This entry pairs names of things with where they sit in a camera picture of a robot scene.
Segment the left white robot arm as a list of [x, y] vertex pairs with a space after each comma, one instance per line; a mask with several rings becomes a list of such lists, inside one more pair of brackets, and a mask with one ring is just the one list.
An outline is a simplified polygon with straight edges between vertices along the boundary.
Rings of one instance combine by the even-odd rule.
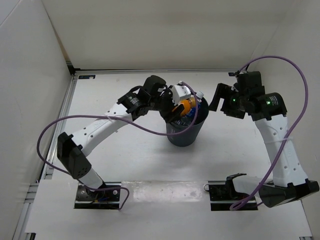
[[168, 86], [163, 78], [151, 75], [143, 85], [121, 96], [105, 114], [95, 116], [89, 125], [73, 133], [61, 133], [57, 138], [57, 158], [94, 200], [100, 200], [107, 186], [87, 158], [91, 152], [110, 135], [149, 111], [159, 112], [167, 123], [177, 120], [185, 109], [182, 102], [192, 97], [185, 83]]

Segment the clear bottle blue label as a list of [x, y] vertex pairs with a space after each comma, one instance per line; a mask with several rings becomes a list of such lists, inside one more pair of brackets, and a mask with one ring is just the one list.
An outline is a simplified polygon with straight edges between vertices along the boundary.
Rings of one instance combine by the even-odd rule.
[[[199, 91], [196, 93], [195, 98], [196, 98], [196, 107], [198, 109], [201, 106], [202, 98], [204, 97], [204, 94]], [[180, 117], [180, 119], [176, 120], [174, 123], [179, 125], [179, 126], [189, 126], [191, 122], [193, 121], [195, 114], [196, 114], [196, 107], [194, 107], [188, 114], [185, 116]]]

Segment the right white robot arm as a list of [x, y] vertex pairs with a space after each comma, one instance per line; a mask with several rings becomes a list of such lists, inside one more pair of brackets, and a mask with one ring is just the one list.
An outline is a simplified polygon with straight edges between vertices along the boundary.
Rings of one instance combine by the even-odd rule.
[[231, 210], [242, 208], [245, 200], [253, 197], [272, 208], [319, 192], [318, 182], [308, 178], [290, 139], [292, 129], [288, 127], [283, 97], [277, 92], [266, 93], [259, 71], [234, 75], [234, 85], [217, 85], [209, 110], [217, 111], [219, 102], [223, 101], [220, 110], [226, 116], [243, 119], [249, 115], [263, 138], [271, 166], [262, 179], [245, 173], [226, 178], [224, 193], [227, 198], [236, 200], [245, 196], [232, 205]]

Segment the orange juice bottle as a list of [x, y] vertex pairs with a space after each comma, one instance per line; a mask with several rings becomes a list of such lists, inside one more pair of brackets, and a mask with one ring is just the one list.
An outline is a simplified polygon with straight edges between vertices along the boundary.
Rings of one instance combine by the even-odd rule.
[[183, 99], [180, 104], [183, 106], [180, 116], [183, 117], [196, 107], [196, 98], [193, 96], [188, 99]]

